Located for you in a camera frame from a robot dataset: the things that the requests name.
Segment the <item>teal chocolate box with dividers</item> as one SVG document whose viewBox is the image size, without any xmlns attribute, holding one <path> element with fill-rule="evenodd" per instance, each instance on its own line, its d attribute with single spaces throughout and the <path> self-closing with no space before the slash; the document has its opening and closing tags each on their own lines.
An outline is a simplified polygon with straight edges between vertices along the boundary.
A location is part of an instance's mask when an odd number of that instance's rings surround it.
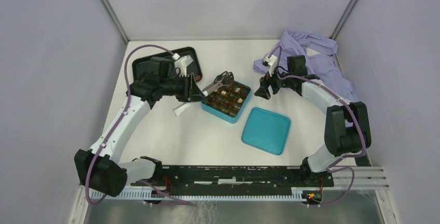
<svg viewBox="0 0 440 224">
<path fill-rule="evenodd" d="M 239 92 L 235 91 L 237 87 L 241 88 Z M 222 91 L 226 91 L 226 95 L 221 95 Z M 201 103 L 201 108 L 228 123 L 235 124 L 251 98 L 251 93 L 251 87 L 234 81 L 230 86 L 223 86 L 211 93 Z M 242 103 L 237 102 L 239 98 L 243 99 Z"/>
</svg>

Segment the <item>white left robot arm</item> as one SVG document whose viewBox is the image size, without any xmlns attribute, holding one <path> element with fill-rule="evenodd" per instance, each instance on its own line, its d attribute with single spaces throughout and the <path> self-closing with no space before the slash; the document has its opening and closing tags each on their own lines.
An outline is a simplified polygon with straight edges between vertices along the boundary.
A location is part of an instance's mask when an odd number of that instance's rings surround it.
<svg viewBox="0 0 440 224">
<path fill-rule="evenodd" d="M 110 126 L 88 150 L 80 149 L 74 156 L 80 183 L 89 190 L 116 197 L 126 184 L 141 179 L 150 186 L 159 185 L 163 172 L 156 168 L 157 160 L 138 158 L 122 163 L 123 150 L 140 122 L 163 96 L 189 103 L 200 102 L 208 94 L 197 86 L 196 75 L 188 70 L 194 63 L 192 56 L 152 57 L 146 63 L 144 73 L 133 82 L 126 82 L 123 106 Z"/>
</svg>

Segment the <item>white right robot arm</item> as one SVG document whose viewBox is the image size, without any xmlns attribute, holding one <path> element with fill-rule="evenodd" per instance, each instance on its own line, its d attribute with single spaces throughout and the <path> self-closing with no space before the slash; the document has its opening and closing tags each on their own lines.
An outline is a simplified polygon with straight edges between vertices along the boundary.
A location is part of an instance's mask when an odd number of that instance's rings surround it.
<svg viewBox="0 0 440 224">
<path fill-rule="evenodd" d="M 287 68 L 278 65 L 273 54 L 263 57 L 261 64 L 268 72 L 260 78 L 255 96 L 269 100 L 282 88 L 292 89 L 311 101 L 325 114 L 324 145 L 302 163 L 300 181 L 312 187 L 345 158 L 358 158 L 371 146 L 367 107 L 363 102 L 350 102 L 326 87 L 315 74 L 308 73 L 303 55 L 287 58 Z"/>
</svg>

